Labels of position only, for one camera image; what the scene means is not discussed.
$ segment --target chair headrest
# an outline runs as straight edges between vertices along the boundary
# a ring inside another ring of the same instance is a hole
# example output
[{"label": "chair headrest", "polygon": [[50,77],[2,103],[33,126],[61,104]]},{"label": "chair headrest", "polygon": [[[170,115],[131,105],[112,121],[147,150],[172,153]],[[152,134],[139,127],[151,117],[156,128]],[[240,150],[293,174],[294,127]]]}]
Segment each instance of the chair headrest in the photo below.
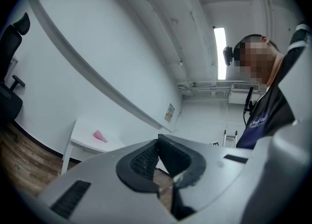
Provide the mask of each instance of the chair headrest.
[{"label": "chair headrest", "polygon": [[30,28],[30,20],[27,12],[25,12],[24,16],[13,24],[14,28],[21,34],[25,35]]}]

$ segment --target ear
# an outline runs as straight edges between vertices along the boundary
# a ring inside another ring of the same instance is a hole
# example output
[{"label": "ear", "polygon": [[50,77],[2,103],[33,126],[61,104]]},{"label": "ear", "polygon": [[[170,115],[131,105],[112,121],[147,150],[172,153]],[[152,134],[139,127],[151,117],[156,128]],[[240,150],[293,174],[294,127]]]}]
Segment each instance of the ear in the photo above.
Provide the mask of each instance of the ear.
[{"label": "ear", "polygon": [[267,37],[265,37],[265,36],[261,37],[261,41],[265,42],[265,43],[269,43],[270,42],[270,40]]}]

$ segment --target hair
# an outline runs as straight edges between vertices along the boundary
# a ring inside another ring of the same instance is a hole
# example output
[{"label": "hair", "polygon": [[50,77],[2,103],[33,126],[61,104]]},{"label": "hair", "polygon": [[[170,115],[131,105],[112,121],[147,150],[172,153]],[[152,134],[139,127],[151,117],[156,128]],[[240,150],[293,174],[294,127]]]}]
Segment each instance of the hair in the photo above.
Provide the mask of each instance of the hair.
[{"label": "hair", "polygon": [[[246,37],[244,37],[234,48],[233,51],[233,55],[234,55],[234,60],[235,61],[239,61],[239,48],[241,47],[241,44],[244,44],[245,42],[248,42],[250,40],[251,37],[261,37],[262,35],[260,34],[251,34],[248,35]],[[279,49],[277,48],[277,45],[272,42],[271,40],[269,41],[269,43],[277,50],[279,51]]]}]

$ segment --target black vent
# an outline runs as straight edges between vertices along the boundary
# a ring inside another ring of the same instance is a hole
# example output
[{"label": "black vent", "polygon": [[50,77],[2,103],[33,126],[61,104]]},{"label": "black vent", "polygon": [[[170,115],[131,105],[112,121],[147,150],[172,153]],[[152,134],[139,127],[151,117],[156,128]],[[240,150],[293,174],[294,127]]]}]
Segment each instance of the black vent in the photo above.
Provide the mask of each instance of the black vent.
[{"label": "black vent", "polygon": [[245,90],[249,90],[250,87],[253,87],[254,90],[259,90],[259,85],[257,85],[257,84],[233,83],[233,89],[245,89]]},{"label": "black vent", "polygon": [[238,163],[246,163],[248,161],[247,158],[239,157],[239,156],[233,156],[233,155],[226,155],[223,157],[225,159],[229,159]]},{"label": "black vent", "polygon": [[51,210],[68,219],[91,183],[76,181],[52,206]]}]

